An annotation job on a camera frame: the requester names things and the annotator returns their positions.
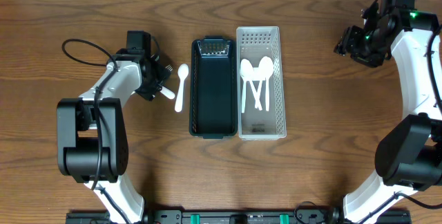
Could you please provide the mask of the white thick-handled fork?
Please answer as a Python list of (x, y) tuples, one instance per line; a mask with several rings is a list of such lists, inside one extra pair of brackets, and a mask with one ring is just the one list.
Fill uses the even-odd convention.
[(168, 89), (167, 87), (163, 86), (160, 90), (160, 93), (162, 95), (164, 95), (165, 97), (167, 97), (170, 100), (173, 100), (175, 98), (175, 94), (173, 91), (171, 91), (170, 89)]

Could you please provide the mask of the white plastic spoon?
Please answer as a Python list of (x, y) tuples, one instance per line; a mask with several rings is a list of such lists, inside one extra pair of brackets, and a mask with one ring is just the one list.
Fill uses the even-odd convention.
[(241, 95), (241, 113), (245, 113), (246, 100), (247, 100), (247, 80), (244, 75), (241, 75), (242, 79), (242, 95)]
[(273, 75), (273, 61), (270, 57), (264, 56), (259, 63), (260, 75), (265, 78), (265, 109), (270, 108), (269, 79)]

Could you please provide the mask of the white plastic spoon angled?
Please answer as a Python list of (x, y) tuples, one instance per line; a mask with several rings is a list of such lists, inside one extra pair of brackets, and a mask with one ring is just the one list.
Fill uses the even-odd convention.
[(250, 82), (253, 74), (253, 66), (248, 59), (242, 59), (240, 62), (240, 76), (244, 75), (247, 82)]

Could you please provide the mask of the white plastic spoon lowest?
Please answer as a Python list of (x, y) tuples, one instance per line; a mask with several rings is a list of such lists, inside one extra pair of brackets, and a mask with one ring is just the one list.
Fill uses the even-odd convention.
[(262, 110), (260, 97), (262, 92), (262, 82), (264, 79), (265, 77), (263, 76), (261, 69), (258, 67), (254, 67), (250, 82), (252, 85), (253, 96), (255, 98), (255, 108), (259, 111)]

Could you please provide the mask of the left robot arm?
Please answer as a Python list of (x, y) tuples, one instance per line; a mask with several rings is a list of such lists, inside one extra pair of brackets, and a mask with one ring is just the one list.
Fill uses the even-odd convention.
[(164, 86), (172, 68), (159, 63), (156, 39), (127, 32), (126, 45), (102, 66), (104, 74), (85, 93), (57, 105), (57, 162), (60, 172), (94, 192), (104, 212), (71, 212), (67, 223), (147, 223), (145, 201), (126, 168), (128, 140), (122, 109), (133, 94), (151, 101), (156, 93), (174, 99)]

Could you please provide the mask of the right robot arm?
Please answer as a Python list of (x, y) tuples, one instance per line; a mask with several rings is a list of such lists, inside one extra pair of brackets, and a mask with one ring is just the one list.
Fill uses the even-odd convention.
[(328, 223), (404, 223), (392, 210), (400, 200), (441, 184), (441, 25), (415, 0), (375, 0), (362, 11), (363, 27), (347, 28), (335, 52), (376, 68), (393, 59), (403, 117), (378, 144), (375, 169)]

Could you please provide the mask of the dark green plastic basket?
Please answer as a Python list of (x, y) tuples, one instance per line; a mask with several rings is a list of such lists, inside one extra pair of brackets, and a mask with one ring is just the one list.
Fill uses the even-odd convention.
[(236, 43), (206, 36), (191, 44), (189, 133), (223, 139), (238, 130)]

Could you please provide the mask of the clear perforated plastic basket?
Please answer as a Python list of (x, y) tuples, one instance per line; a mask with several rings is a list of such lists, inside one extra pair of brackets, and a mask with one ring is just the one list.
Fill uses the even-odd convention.
[(287, 136), (280, 31), (239, 27), (237, 37), (238, 133), (242, 140)]

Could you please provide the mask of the white thick-handled spoon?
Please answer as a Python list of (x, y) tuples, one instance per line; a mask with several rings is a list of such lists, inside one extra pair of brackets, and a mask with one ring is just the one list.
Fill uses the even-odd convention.
[(184, 83), (185, 79), (189, 75), (189, 66), (187, 64), (181, 64), (177, 70), (180, 83), (175, 101), (175, 111), (181, 112), (184, 104)]

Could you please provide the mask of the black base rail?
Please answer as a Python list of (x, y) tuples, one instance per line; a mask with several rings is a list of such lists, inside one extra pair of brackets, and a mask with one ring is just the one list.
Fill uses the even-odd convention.
[[(148, 210), (138, 222), (152, 224), (288, 224), (288, 223), (352, 223), (343, 218), (338, 207), (302, 207), (293, 211), (270, 212), (188, 212), (179, 209), (157, 211)], [(125, 223), (112, 221), (109, 212), (71, 212), (66, 214), (65, 223)], [(407, 210), (387, 210), (381, 214), (375, 223), (411, 224), (412, 218)]]

